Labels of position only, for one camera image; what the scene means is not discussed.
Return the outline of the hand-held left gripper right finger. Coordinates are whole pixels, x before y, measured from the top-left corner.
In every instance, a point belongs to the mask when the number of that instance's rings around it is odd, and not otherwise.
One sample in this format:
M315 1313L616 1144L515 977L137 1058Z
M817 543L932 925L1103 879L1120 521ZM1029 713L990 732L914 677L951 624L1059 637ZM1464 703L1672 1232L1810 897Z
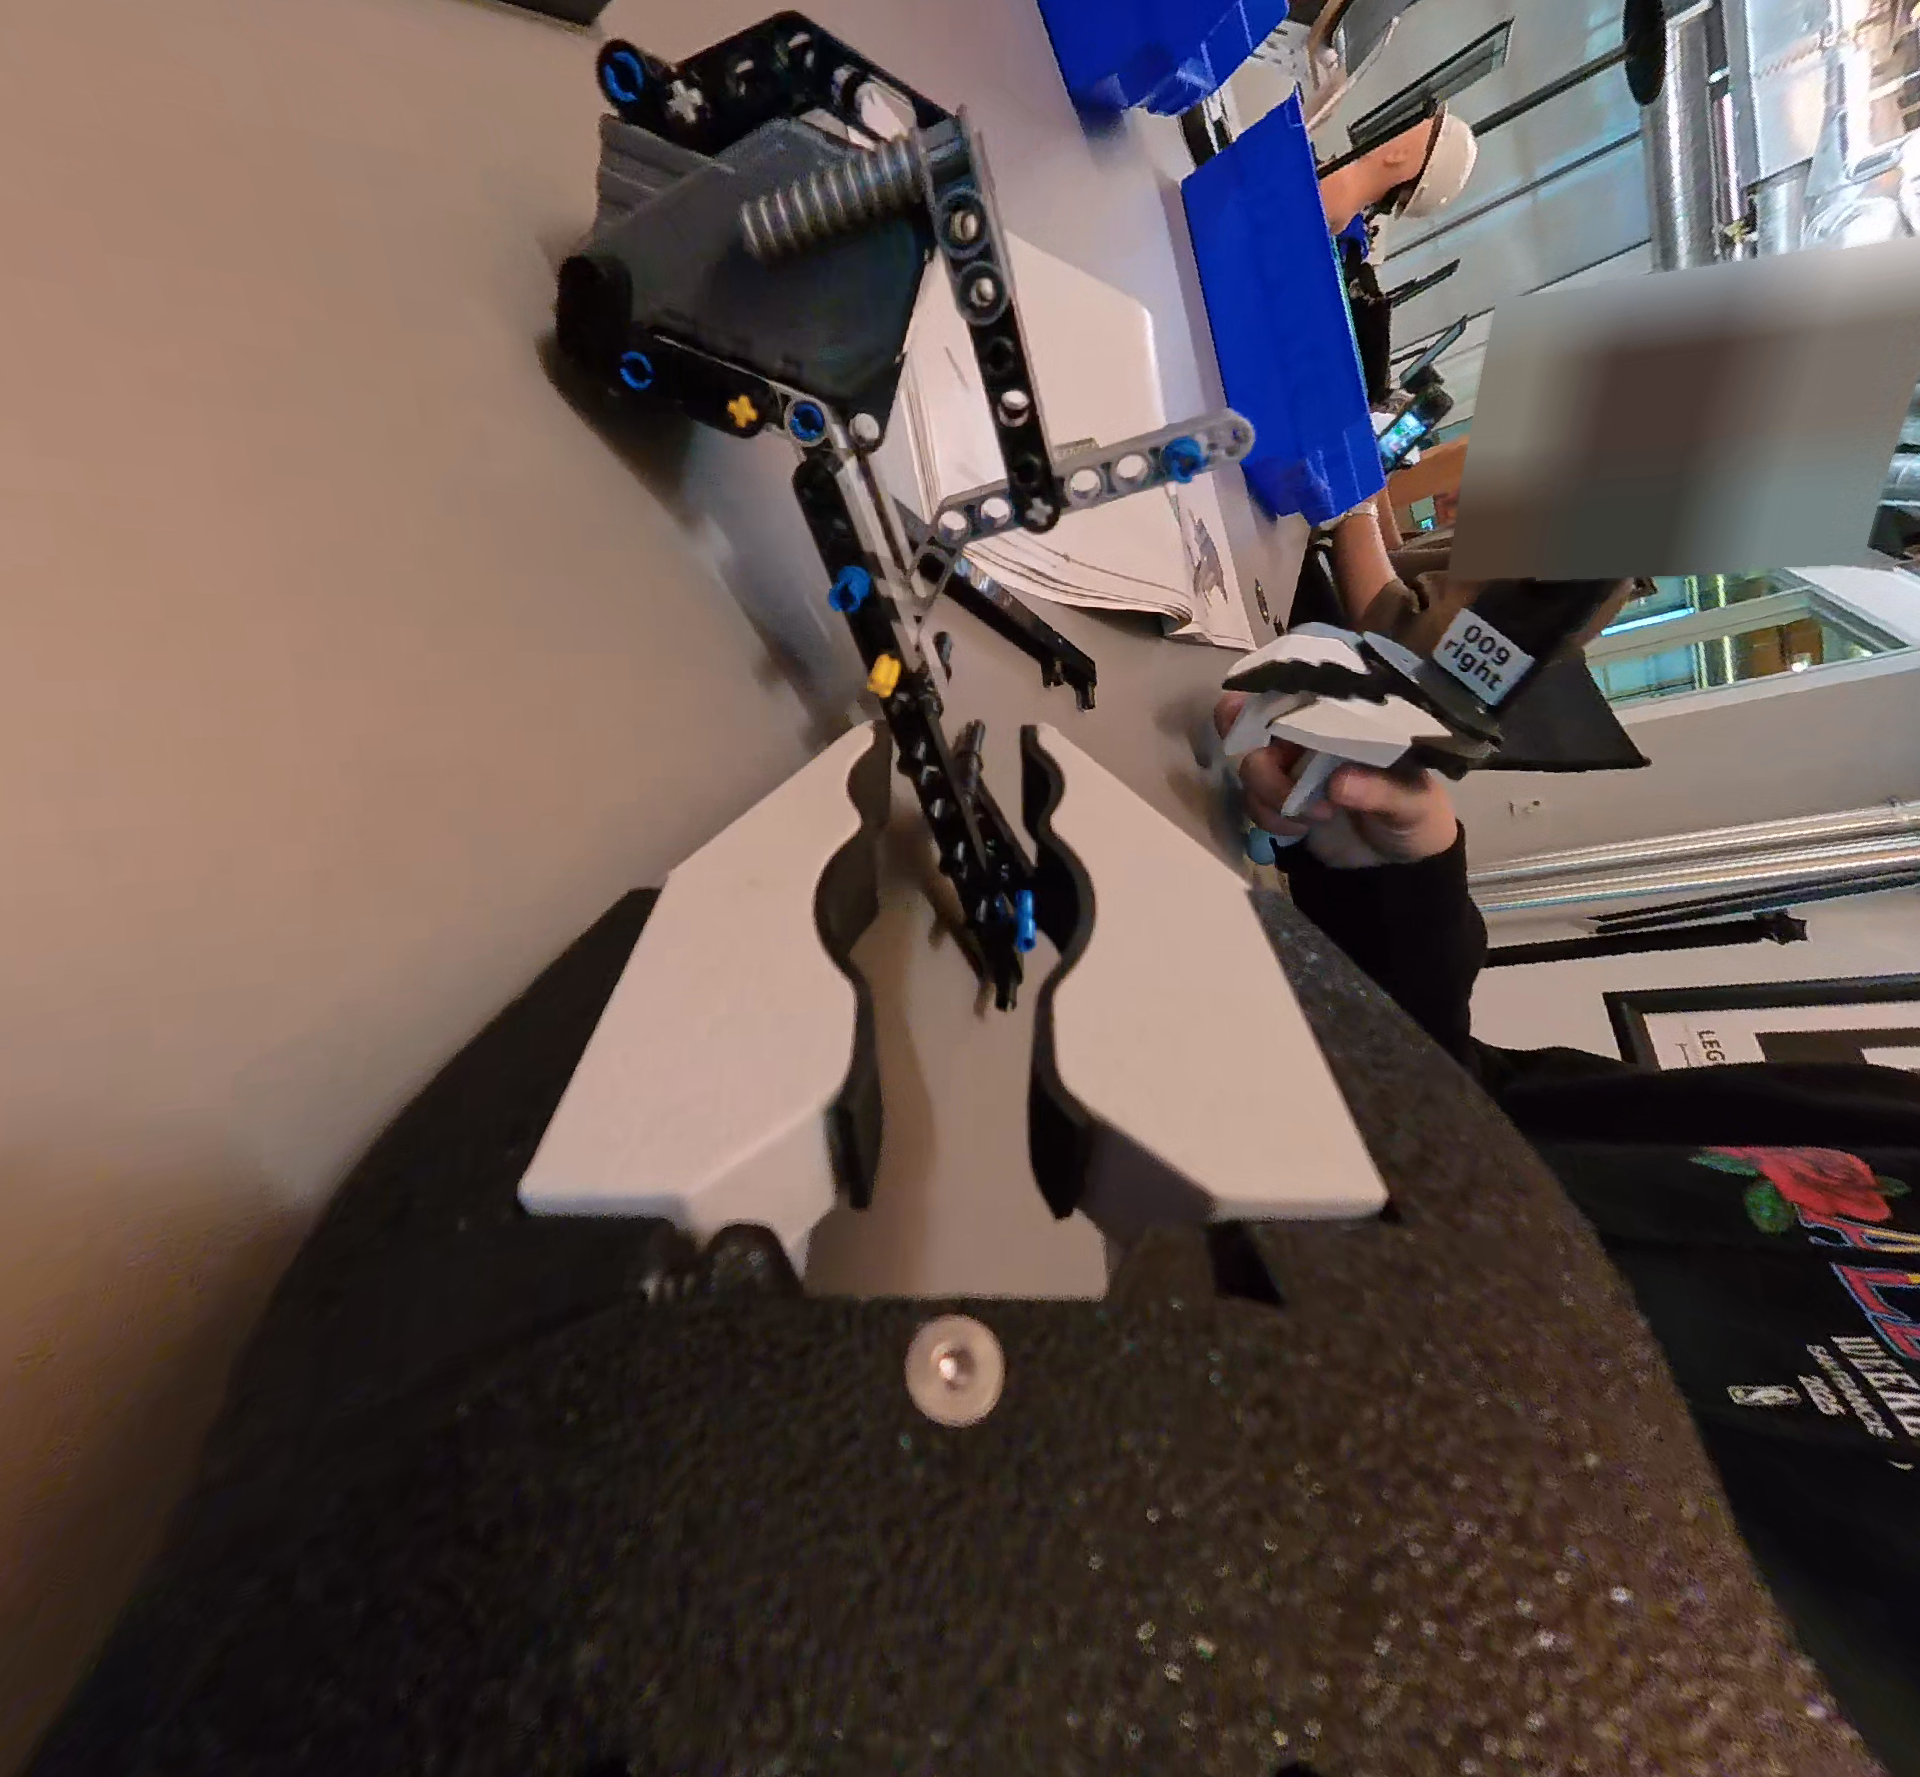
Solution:
M1092 1223L1374 1219L1380 1170L1253 891L1052 726L1022 730L1039 932L1030 1160Z

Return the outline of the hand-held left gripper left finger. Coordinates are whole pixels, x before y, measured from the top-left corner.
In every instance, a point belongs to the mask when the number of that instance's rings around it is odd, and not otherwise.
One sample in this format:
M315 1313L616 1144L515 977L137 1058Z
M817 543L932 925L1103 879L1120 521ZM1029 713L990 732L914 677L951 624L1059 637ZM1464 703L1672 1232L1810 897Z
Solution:
M532 1163L543 1216L815 1230L877 1186L885 727L860 726L659 888Z

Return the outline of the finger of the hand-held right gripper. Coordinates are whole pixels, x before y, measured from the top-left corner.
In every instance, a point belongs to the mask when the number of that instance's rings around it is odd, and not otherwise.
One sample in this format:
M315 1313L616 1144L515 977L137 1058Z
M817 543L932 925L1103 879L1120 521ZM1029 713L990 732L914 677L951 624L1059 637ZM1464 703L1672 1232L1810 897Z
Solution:
M1367 769L1394 769L1418 745L1445 742L1447 726L1400 696L1380 703L1324 695L1252 695L1222 738L1243 758L1272 742Z
M1412 699L1400 671L1366 637L1334 624L1304 624L1247 653L1227 671L1224 693L1246 699Z

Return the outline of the black grey toy brick model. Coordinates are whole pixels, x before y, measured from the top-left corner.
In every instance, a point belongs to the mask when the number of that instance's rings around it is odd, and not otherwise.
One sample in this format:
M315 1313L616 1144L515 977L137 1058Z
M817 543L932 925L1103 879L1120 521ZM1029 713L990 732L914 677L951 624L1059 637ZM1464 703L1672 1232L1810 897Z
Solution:
M1246 460L1232 410L1119 445L1052 445L986 155L970 123L813 18L778 12L667 61L596 60L598 213L560 269L566 359L631 405L711 433L778 433L829 608L893 735L962 943L1002 1009L1041 935L1037 868L944 730L935 600L975 550ZM877 449L930 269L981 380L999 477L905 523Z

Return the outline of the person's right forearm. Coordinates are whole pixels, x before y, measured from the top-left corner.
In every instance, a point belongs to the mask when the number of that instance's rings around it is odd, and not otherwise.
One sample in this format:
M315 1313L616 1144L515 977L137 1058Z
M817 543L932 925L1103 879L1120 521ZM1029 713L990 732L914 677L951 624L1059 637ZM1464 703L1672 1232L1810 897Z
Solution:
M1294 908L1437 1047L1478 1073L1475 991L1488 935L1470 891L1468 843L1410 865L1340 868L1307 843L1283 851Z

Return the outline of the grey desk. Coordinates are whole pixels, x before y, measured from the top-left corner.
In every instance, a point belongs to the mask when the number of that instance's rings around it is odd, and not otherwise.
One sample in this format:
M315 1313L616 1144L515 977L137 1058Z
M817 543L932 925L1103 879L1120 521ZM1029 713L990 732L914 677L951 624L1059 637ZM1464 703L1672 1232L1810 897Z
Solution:
M4 1774L96 1656L344 1174L614 901L838 734L775 440L608 440L538 346L598 37L795 8L973 116L1004 223L1222 402L1167 120L1035 0L4 0ZM1019 1017L898 782L874 1215L821 1292L1096 1297Z

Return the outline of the person's right hand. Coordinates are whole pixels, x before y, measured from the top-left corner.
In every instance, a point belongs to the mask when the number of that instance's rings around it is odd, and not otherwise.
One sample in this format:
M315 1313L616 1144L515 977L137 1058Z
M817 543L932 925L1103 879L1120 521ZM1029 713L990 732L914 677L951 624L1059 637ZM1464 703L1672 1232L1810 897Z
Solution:
M1246 824L1286 843L1303 841L1309 857L1342 870L1410 866L1461 843L1464 826L1445 780L1422 769L1340 764L1311 804L1287 814L1314 764L1283 740L1240 755L1235 771Z

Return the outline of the smartphone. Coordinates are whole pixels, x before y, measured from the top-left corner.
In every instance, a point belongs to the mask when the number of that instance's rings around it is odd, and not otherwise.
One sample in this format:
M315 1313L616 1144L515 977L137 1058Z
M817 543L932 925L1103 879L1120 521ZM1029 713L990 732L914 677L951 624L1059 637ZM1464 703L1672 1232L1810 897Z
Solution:
M1376 412L1382 472L1393 476L1418 451L1428 449L1451 418L1451 410L1453 397L1440 383L1433 383L1417 395L1403 397L1394 410Z

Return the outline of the short black toy beam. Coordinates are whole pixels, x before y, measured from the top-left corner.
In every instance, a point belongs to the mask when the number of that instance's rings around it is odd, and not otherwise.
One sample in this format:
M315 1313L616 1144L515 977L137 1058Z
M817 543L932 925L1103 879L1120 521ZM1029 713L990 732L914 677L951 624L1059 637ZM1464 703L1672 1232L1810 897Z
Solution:
M1079 708L1094 708L1098 667L1092 655L1017 600L1007 586L961 558L948 574L946 595L1032 662L1046 689L1069 689Z

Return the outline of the black framed picture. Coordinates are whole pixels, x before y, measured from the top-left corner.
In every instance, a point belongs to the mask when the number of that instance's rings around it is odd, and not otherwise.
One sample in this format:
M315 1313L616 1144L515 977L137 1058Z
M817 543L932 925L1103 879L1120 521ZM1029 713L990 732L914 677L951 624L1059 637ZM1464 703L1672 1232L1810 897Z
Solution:
M1918 977L1609 993L1619 1056L1644 1070L1848 1065L1918 1075Z

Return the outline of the white instruction booklet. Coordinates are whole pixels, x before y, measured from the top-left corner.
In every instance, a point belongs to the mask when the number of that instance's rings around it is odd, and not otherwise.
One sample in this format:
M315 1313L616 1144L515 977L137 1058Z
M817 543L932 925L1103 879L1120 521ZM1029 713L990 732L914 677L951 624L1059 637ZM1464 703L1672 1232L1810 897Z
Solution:
M1010 237L1010 262L1052 445L1110 445L1162 429L1167 410L1154 322L1141 301L1019 237ZM922 286L878 467L922 518L938 513L940 497L1004 477L973 348L940 264ZM1256 646L1212 473L1073 516L1045 537L990 540L977 560L1035 606L1144 612L1175 640L1224 651Z

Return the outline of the person's black printed sweatshirt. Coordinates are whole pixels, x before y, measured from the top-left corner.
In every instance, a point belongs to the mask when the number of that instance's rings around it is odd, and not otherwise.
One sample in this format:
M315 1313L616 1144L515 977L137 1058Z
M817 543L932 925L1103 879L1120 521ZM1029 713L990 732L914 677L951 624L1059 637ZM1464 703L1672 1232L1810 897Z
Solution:
M1839 1709L1916 1774L1916 1073L1492 1045L1468 1066L1630 1285Z

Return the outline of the silver metal air duct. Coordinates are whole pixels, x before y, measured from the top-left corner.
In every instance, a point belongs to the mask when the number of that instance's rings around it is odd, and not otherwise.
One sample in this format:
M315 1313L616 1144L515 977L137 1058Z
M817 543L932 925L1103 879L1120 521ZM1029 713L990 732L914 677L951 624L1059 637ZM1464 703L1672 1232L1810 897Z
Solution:
M1653 262L1918 235L1918 0L1663 0Z

